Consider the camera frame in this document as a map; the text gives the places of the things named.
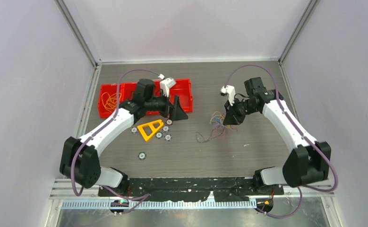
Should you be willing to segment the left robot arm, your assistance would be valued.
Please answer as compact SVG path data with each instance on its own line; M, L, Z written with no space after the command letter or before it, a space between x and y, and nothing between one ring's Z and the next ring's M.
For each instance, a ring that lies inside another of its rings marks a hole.
M174 101L170 101L170 90L175 85L173 78L160 81L140 79L132 94L105 121L80 138L66 139L60 173L84 188L105 185L116 195L124 195L128 191L128 182L123 179L126 175L117 169L101 166L99 157L117 136L131 128L147 112L158 112L172 121L188 119L179 96L175 95Z

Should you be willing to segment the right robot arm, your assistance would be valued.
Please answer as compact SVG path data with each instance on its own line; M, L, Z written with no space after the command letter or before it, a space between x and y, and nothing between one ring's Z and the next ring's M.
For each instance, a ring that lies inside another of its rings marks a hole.
M259 194L267 193L272 185L305 186L328 178L331 147L318 142L294 118L282 95L275 89L267 90L260 77L244 82L246 95L239 100L230 85L220 90L227 96L224 125L240 125L247 115L260 112L276 128L290 154L283 166L256 170L253 188Z

